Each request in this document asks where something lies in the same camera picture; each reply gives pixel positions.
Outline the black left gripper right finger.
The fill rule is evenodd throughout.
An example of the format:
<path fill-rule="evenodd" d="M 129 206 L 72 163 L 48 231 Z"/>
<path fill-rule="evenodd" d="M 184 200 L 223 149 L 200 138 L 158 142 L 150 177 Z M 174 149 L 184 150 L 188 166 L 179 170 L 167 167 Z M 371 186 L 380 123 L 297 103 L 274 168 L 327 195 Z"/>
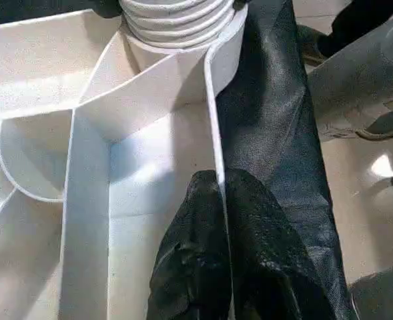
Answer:
<path fill-rule="evenodd" d="M 226 171 L 236 319 L 335 319 L 314 264 L 272 192 Z"/>

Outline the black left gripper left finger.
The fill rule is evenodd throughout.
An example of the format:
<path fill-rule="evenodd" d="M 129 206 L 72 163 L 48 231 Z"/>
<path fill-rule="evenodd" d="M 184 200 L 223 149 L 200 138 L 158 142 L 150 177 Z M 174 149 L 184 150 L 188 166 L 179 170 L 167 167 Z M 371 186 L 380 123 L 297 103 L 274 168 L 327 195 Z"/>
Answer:
<path fill-rule="evenodd" d="M 224 208 L 216 173 L 193 174 L 157 252 L 147 319 L 227 319 L 232 295 Z"/>

